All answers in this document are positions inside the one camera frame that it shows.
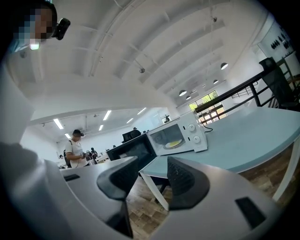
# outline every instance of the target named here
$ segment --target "chair backrest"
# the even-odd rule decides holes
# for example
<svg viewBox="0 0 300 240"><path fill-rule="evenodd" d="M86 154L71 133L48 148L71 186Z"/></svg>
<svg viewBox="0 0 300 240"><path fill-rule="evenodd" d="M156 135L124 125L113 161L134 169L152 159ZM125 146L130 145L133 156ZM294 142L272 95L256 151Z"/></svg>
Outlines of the chair backrest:
<svg viewBox="0 0 300 240"><path fill-rule="evenodd" d="M273 92L278 104L294 102L292 89L276 62L272 58L266 58L259 63L266 73L262 79Z"/></svg>

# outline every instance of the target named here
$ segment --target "window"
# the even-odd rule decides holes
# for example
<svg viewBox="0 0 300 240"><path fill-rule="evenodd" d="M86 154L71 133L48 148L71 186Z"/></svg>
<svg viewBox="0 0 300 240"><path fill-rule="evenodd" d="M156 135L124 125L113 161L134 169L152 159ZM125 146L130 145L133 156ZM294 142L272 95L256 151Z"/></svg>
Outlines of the window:
<svg viewBox="0 0 300 240"><path fill-rule="evenodd" d="M213 100L216 97L218 97L218 94L216 91L213 91L210 94L207 94L204 97L198 99L197 101L189 104L189 107L191 110L194 110L198 106L201 106L202 104L205 104L205 103ZM224 109L222 103L217 103L209 108L206 108L205 110L203 110L197 114L200 117L199 122L202 123L203 121L207 121L206 123L204 123L204 125L207 125L209 123L218 121L219 119L225 118L227 116L226 113L219 117L216 117L217 114L220 114L224 111L225 111L225 109Z"/></svg>

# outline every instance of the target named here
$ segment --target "cap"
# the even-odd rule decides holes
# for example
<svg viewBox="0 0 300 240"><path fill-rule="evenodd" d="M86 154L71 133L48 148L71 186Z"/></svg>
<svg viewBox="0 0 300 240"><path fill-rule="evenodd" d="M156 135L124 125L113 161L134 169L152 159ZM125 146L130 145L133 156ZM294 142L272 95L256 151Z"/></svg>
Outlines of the cap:
<svg viewBox="0 0 300 240"><path fill-rule="evenodd" d="M82 136L82 137L84 136L84 134L81 133L81 131L78 130L78 129L75 129L74 132L73 132L73 134L80 134L80 136Z"/></svg>

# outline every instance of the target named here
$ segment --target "table leg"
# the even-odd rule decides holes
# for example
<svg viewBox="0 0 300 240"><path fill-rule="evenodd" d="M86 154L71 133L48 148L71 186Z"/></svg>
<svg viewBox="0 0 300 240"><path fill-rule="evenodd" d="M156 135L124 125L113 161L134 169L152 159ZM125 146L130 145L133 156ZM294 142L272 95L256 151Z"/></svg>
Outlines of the table leg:
<svg viewBox="0 0 300 240"><path fill-rule="evenodd" d="M140 172L142 178L144 179L145 183L153 193L153 195L156 197L156 199L160 202L160 204L166 209L169 210L169 204L165 200L164 196L160 193L159 189L156 187L155 183L153 182L152 178L150 176L147 176Z"/></svg>
<svg viewBox="0 0 300 240"><path fill-rule="evenodd" d="M297 167L299 158L300 158L300 137L298 137L298 139L296 141L294 141L291 159L290 159L289 165L287 167L287 170L285 172L285 175L284 175L276 193L273 196L274 201L278 201L278 199L281 197L281 195L287 188L289 182L291 181L291 179L293 177L293 174Z"/></svg>

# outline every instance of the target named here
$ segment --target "microwave control knob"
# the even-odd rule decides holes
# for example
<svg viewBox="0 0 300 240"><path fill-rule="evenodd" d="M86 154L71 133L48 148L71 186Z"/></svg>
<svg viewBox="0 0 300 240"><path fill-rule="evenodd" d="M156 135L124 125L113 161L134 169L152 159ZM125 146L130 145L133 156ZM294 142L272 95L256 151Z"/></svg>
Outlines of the microwave control knob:
<svg viewBox="0 0 300 240"><path fill-rule="evenodd" d="M190 124L190 125L188 126L188 130L189 130L190 132L193 132L195 129L196 129L196 127L195 127L194 124Z"/></svg>
<svg viewBox="0 0 300 240"><path fill-rule="evenodd" d="M194 141L195 143L199 143L199 142L200 142L200 137L199 137L199 136L194 136L194 137L193 137L193 141Z"/></svg>

